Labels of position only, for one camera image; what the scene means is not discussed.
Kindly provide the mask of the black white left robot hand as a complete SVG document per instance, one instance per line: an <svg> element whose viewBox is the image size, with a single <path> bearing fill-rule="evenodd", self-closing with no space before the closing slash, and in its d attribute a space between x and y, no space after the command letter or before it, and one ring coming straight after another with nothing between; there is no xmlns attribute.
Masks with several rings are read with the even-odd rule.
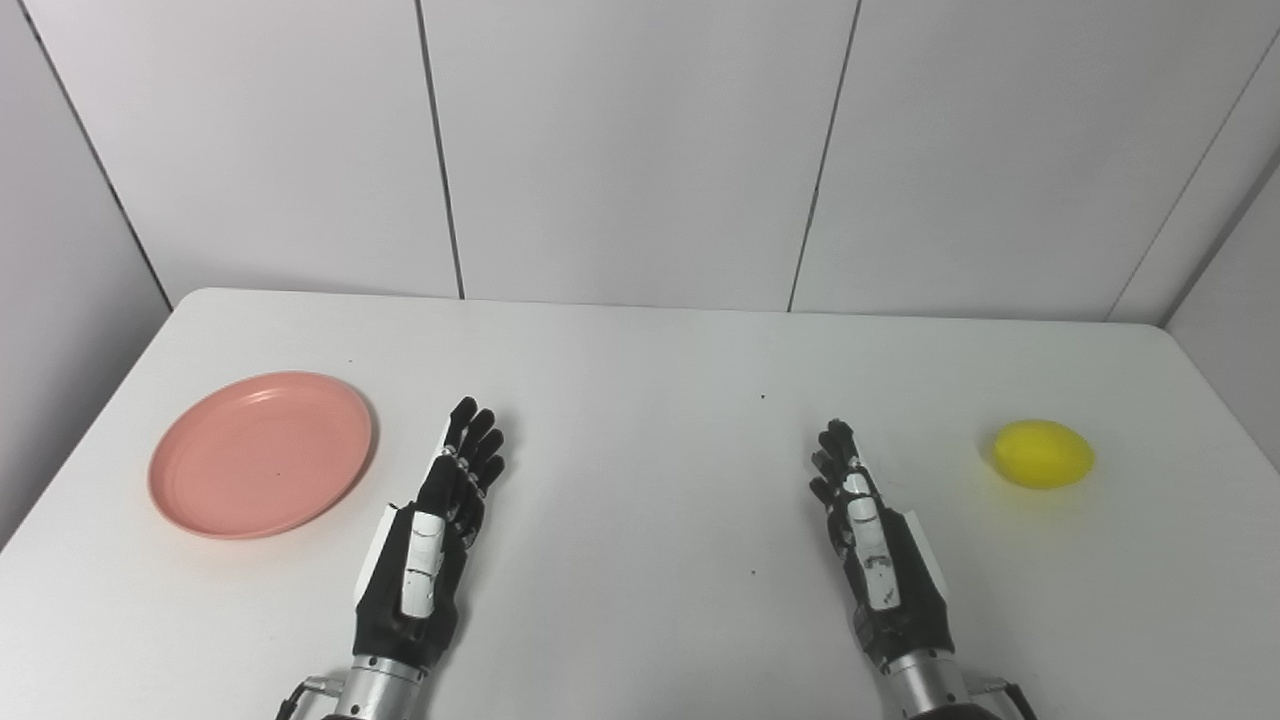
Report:
<svg viewBox="0 0 1280 720"><path fill-rule="evenodd" d="M472 397L448 416L416 496L385 506L355 588L352 653L428 671L452 644L468 551L506 469L495 414Z"/></svg>

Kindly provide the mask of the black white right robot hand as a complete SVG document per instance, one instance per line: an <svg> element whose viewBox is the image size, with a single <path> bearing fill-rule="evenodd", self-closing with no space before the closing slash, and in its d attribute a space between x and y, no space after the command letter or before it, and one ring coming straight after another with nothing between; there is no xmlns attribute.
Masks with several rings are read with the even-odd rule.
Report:
<svg viewBox="0 0 1280 720"><path fill-rule="evenodd" d="M831 420L818 443L809 487L854 597L861 651L878 667L918 651L952 653L945 594L913 529L916 519L886 503L847 423Z"/></svg>

